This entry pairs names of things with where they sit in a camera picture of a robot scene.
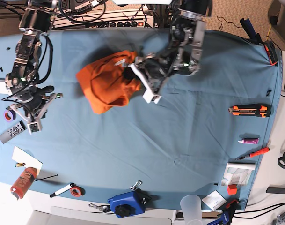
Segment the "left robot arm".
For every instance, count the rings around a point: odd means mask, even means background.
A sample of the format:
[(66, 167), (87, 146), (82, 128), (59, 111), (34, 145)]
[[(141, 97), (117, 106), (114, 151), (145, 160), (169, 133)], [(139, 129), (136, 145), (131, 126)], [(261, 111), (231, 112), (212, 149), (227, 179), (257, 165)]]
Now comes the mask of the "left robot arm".
[(136, 57), (127, 65), (144, 85), (143, 99), (147, 103), (160, 101), (161, 89), (171, 76), (192, 76), (199, 71), (205, 36), (204, 17), (211, 14), (211, 0), (182, 0), (174, 10), (167, 47), (158, 53)]

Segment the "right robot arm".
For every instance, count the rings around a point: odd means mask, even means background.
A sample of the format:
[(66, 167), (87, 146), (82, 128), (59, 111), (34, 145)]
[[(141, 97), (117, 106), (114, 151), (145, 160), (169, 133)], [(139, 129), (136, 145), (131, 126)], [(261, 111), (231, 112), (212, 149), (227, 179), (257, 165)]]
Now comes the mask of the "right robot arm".
[[(55, 93), (53, 86), (38, 87), (51, 73), (53, 45), (48, 35), (52, 30), (59, 3), (59, 0), (28, 1), (19, 23), (19, 30), (23, 31), (23, 35), (15, 48), (16, 58), (12, 71), (5, 77), (5, 87), (10, 94), (3, 101), (12, 102), (9, 108), (25, 120), (30, 134), (42, 130), (41, 119), (49, 105), (63, 96)], [(43, 61), (41, 36), (45, 38), (50, 52), (47, 72), (43, 78), (38, 73)]]

